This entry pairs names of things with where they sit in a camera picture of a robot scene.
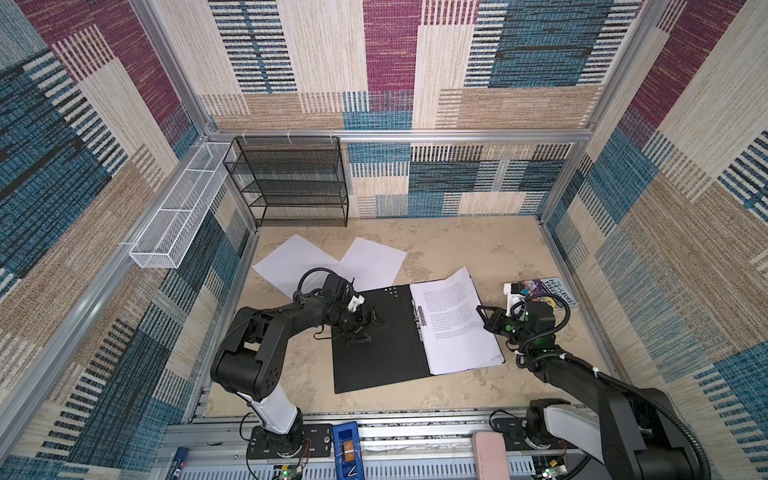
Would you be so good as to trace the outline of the red folder black inside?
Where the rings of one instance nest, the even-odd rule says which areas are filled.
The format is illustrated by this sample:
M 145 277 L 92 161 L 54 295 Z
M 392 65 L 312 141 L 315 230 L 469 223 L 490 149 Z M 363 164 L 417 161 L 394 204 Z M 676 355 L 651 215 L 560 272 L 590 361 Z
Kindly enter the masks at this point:
M 410 286 L 364 292 L 366 302 L 383 318 L 384 327 L 369 327 L 371 342 L 346 345 L 332 340 L 334 392 L 348 393 L 432 377 Z

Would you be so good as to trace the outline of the text sheet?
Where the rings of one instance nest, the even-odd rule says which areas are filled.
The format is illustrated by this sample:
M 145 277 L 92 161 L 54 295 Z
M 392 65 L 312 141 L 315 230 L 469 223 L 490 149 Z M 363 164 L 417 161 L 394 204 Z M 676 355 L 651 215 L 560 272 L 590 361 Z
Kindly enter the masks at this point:
M 410 292 L 431 375 L 505 363 L 495 335 L 484 328 L 480 299 L 465 268 L 443 280 L 412 284 Z

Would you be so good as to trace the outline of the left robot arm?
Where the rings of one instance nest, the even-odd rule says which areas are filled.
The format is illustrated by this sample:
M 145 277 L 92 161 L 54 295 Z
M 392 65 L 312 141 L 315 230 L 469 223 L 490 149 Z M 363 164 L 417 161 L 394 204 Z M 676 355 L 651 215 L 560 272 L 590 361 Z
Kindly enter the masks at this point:
M 329 268 L 315 267 L 302 275 L 290 304 L 236 312 L 214 355 L 210 378 L 257 415 L 261 428 L 254 431 L 255 439 L 287 457 L 309 444 L 302 413 L 279 384 L 289 339 L 329 326 L 347 343 L 367 343 L 369 327 L 383 324 L 352 282 Z

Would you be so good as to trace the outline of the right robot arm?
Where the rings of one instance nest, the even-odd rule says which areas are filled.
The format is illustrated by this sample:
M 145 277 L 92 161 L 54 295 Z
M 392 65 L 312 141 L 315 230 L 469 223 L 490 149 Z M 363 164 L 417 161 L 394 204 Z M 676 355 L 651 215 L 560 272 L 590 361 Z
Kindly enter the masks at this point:
M 571 319 L 564 298 L 529 294 L 509 308 L 479 305 L 476 311 L 486 331 L 506 338 L 517 368 L 582 405 L 531 401 L 522 427 L 532 447 L 571 444 L 613 479 L 711 478 L 702 443 L 664 392 L 628 384 L 558 345 L 556 335 Z

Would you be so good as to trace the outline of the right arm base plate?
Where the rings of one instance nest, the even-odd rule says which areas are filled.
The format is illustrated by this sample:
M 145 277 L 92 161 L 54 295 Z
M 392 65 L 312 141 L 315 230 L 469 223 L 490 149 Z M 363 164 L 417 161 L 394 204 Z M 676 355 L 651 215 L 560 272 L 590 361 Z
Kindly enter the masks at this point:
M 562 451 L 563 447 L 566 447 L 568 450 L 575 448 L 570 442 L 558 439 L 546 430 L 534 431 L 532 428 L 528 428 L 525 419 L 506 415 L 493 416 L 489 419 L 489 425 L 493 432 L 502 435 L 508 452 L 534 450 Z

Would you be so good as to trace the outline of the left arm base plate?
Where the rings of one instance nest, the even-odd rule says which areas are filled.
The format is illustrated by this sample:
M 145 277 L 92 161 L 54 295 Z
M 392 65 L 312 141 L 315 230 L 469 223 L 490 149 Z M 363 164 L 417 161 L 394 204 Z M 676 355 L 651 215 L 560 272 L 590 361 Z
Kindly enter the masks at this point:
M 261 426 L 252 429 L 246 449 L 248 460 L 288 458 L 327 458 L 331 455 L 331 424 L 308 424 L 294 428 L 285 435 L 265 430 Z

